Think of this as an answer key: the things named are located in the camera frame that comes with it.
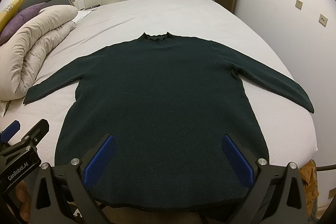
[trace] dark green sweater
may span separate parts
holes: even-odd
[[[171,34],[157,40],[143,34],[77,58],[30,88],[24,104],[79,80],[55,164],[82,157],[113,134],[115,155],[90,189],[97,200],[190,210],[247,193],[222,152],[224,134],[234,134],[257,158],[269,158],[238,74],[313,113],[302,87],[283,74],[222,44]]]

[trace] sweater sleeve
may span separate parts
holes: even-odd
[[[231,50],[229,60],[234,66],[236,74],[239,73],[265,89],[285,97],[314,113],[313,105],[307,93],[298,83],[247,55]]]
[[[32,86],[28,89],[23,103],[29,104],[40,100],[76,80],[80,80],[85,73],[89,72],[96,66],[97,62],[103,57],[105,49],[106,47],[90,55],[75,59],[40,84]]]

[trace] wall outlet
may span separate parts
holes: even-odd
[[[321,22],[324,26],[327,25],[328,18],[326,18],[324,15],[320,15],[319,22]]]
[[[329,191],[329,197],[328,197],[328,199],[332,199],[332,198],[334,198],[334,196],[336,196],[336,188],[331,189]]]
[[[302,1],[296,0],[295,7],[298,7],[301,10],[302,9]]]

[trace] blue gripper pad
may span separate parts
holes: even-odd
[[[93,187],[97,184],[116,147],[115,138],[110,135],[84,169],[83,184],[85,187]]]
[[[15,120],[12,122],[1,134],[0,142],[8,143],[9,140],[20,130],[19,121]]]
[[[222,150],[235,171],[240,183],[249,189],[254,185],[253,169],[228,135],[222,138]]]

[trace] silver bolt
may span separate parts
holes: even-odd
[[[296,169],[297,168],[297,165],[294,163],[294,162],[291,162],[289,164],[289,167],[292,168],[292,169]]]
[[[49,166],[49,164],[48,163],[43,163],[42,165],[41,165],[41,168],[43,169],[43,170],[46,170],[47,168],[48,168],[48,166]]]
[[[265,160],[265,159],[263,159],[263,158],[260,158],[260,159],[258,159],[258,163],[259,163],[260,165],[266,165],[266,164],[267,164],[267,160]]]
[[[71,165],[77,165],[79,163],[79,159],[74,158],[70,161]]]

